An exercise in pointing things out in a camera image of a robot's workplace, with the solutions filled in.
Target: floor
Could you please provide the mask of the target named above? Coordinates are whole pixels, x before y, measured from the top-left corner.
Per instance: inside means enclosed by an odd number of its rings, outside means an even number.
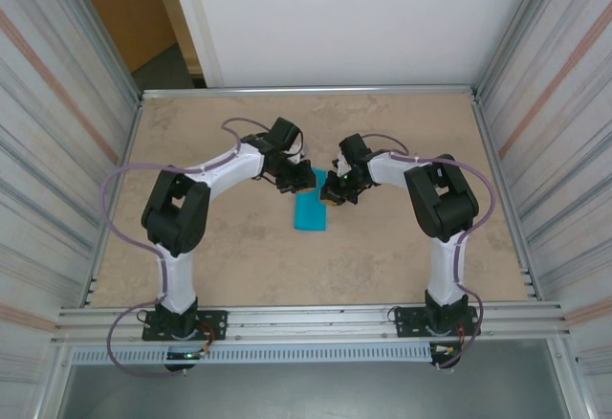
[[[138,88],[193,89],[193,82],[178,44],[171,46],[132,73]]]
[[[465,95],[300,96],[149,99],[130,162],[196,165],[233,146],[222,120],[248,116],[266,124],[283,116],[305,134],[308,157],[330,168],[338,145],[356,132],[404,140],[413,155],[451,153],[491,177]],[[246,135],[252,126],[239,124]],[[372,140],[373,149],[389,143]],[[126,175],[115,222],[146,242],[142,210],[157,172]],[[489,196],[468,176],[480,202]],[[429,280],[429,239],[418,227],[408,195],[395,187],[369,189],[356,206],[328,209],[326,232],[293,228],[295,197],[264,181],[247,181],[210,206],[207,233],[194,255],[201,305],[326,305],[421,302]],[[525,299],[503,210],[470,237],[466,282],[485,300]],[[155,257],[111,235],[93,306],[122,307],[158,293]]]
[[[569,416],[546,342],[513,341],[479,342],[453,373],[424,363],[207,364],[184,378],[153,382],[125,376],[111,365],[75,366],[58,417]]]

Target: corrugated metal wall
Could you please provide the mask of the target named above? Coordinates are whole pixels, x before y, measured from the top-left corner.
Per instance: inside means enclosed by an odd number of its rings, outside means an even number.
[[[138,108],[79,0],[0,0],[0,417],[22,417],[98,242],[98,184]]]
[[[483,109],[535,264],[612,414],[612,0],[542,0]]]

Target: wooden table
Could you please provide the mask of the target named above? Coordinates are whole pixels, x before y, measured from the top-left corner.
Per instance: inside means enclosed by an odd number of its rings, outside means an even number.
[[[177,166],[205,162],[233,146],[219,130],[229,117],[272,125],[282,116],[305,134],[308,157],[331,168],[338,143],[356,133],[382,132],[404,141],[413,155],[452,154],[491,172],[465,95],[391,95],[149,99],[130,163]],[[246,135],[256,129],[236,124]],[[369,139],[373,149],[393,143]],[[140,225],[155,171],[126,175],[115,222],[145,241]],[[489,196],[470,175],[481,214]],[[194,285],[202,305],[325,305],[420,302],[429,281],[429,239],[406,191],[375,187],[356,206],[328,209],[326,232],[294,230],[295,196],[265,181],[248,181],[210,206],[207,232],[194,257]],[[470,237],[466,283],[485,300],[525,299],[513,243],[501,207]],[[111,235],[93,305],[127,306],[158,292],[155,257]]]

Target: blue sponge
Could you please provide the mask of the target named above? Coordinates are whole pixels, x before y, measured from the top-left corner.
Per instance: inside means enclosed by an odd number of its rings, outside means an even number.
[[[327,172],[313,168],[317,176],[317,189],[298,194],[295,200],[295,224],[299,231],[325,231],[327,229],[327,206],[322,204],[318,196],[327,178]]]

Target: wooden door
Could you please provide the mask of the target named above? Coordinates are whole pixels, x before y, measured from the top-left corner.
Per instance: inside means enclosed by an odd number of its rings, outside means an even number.
[[[162,0],[91,0],[130,72],[176,43]]]

